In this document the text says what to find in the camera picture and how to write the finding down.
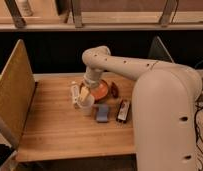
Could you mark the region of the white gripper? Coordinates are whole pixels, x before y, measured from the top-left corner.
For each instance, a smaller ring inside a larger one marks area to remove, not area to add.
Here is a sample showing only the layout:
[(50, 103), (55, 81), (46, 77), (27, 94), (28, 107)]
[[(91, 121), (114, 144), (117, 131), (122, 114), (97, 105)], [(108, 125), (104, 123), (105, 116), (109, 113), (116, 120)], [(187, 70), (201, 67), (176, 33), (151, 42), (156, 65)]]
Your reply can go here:
[[(102, 73), (103, 73), (103, 71), (100, 69), (87, 68), (86, 72), (83, 76), (84, 85), (87, 86), (88, 88), (98, 87)], [(84, 102), (90, 94), (90, 90), (85, 86), (83, 86), (81, 88), (81, 92), (80, 92), (80, 96), (79, 96), (79, 100), (81, 102)]]

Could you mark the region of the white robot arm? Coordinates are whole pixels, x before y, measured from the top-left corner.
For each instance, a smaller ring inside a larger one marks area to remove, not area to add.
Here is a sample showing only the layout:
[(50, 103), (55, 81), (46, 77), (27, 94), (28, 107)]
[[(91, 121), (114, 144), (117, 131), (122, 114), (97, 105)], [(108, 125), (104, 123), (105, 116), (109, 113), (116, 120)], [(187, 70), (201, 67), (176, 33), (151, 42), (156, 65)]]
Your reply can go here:
[(203, 83), (195, 69), (116, 57), (106, 46), (85, 50), (82, 61), (88, 87), (96, 87), (105, 70), (135, 81), (132, 120), (138, 171), (198, 171), (194, 114)]

